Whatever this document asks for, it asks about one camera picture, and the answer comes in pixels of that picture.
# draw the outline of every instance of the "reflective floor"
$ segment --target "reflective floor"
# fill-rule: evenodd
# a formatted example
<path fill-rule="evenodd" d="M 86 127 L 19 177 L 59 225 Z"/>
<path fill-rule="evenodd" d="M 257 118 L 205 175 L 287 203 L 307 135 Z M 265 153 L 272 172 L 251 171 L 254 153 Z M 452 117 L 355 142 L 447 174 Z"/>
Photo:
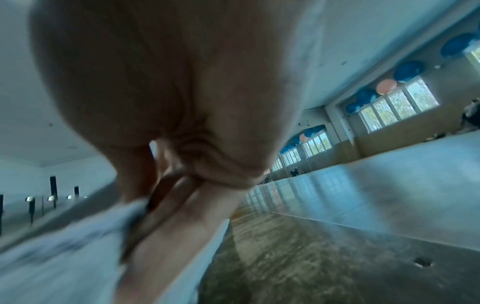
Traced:
<path fill-rule="evenodd" d="M 258 186 L 204 303 L 479 303 L 480 132 Z"/>

